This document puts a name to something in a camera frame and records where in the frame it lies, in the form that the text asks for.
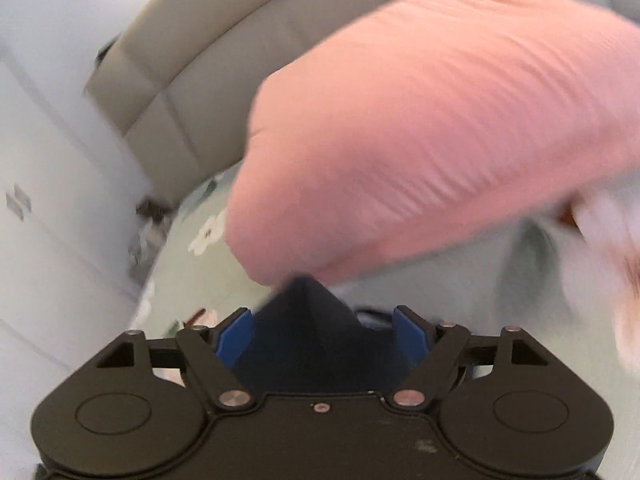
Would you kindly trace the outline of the clutter beside bed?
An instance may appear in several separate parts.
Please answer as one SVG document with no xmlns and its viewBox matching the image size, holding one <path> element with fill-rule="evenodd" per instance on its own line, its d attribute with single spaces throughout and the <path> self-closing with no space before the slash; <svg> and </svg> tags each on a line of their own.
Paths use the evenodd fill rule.
<svg viewBox="0 0 640 480">
<path fill-rule="evenodd" d="M 152 198 L 145 198 L 136 207 L 142 227 L 128 246 L 128 275 L 142 286 L 164 247 L 174 220 L 174 211 Z"/>
</svg>

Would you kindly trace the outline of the navy blue hoodie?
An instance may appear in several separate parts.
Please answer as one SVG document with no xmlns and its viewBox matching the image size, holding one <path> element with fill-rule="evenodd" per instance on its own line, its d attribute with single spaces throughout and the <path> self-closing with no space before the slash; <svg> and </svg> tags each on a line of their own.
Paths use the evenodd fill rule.
<svg viewBox="0 0 640 480">
<path fill-rule="evenodd" d="M 393 390 L 410 370 L 392 315 L 350 308 L 312 278 L 296 278 L 257 310 L 255 331 L 232 370 L 265 393 Z"/>
</svg>

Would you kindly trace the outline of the beige padded headboard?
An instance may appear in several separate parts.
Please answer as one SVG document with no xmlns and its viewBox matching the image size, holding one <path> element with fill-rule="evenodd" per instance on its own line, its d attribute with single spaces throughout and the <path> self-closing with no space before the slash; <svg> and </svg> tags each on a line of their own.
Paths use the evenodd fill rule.
<svg viewBox="0 0 640 480">
<path fill-rule="evenodd" d="M 175 205 L 244 153 L 262 81 L 390 0 L 150 0 L 87 84 L 152 183 Z"/>
</svg>

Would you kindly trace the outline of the pink folded blanket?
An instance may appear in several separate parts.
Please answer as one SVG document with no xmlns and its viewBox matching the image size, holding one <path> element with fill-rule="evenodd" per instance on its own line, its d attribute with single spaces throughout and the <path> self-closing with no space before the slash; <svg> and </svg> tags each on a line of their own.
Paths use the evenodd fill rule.
<svg viewBox="0 0 640 480">
<path fill-rule="evenodd" d="M 395 0 L 271 74 L 224 238 L 327 283 L 462 242 L 639 162 L 639 29 L 578 0 Z"/>
</svg>

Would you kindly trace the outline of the white wardrobe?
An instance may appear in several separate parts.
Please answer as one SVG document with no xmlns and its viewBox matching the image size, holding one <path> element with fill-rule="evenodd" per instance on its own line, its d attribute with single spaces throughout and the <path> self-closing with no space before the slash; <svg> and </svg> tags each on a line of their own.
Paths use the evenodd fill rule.
<svg viewBox="0 0 640 480">
<path fill-rule="evenodd" d="M 1 0 L 1 474 L 37 463 L 37 403 L 137 305 L 127 246 L 148 186 L 86 82 L 142 0 Z"/>
</svg>

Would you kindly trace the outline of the floral quilted bedspread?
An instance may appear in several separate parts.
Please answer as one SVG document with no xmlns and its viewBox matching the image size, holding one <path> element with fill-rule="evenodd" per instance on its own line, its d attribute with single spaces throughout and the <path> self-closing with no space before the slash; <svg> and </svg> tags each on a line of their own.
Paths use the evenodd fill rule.
<svg viewBox="0 0 640 480">
<path fill-rule="evenodd" d="M 215 323 L 256 308 L 253 282 L 222 233 L 229 169 L 179 207 L 145 284 L 134 327 L 150 336 L 203 312 Z M 335 285 L 354 307 L 406 304 L 480 333 L 516 324 L 599 382 L 639 380 L 639 178 L 605 183 L 564 228 L 553 211 L 499 226 L 458 246 Z"/>
</svg>

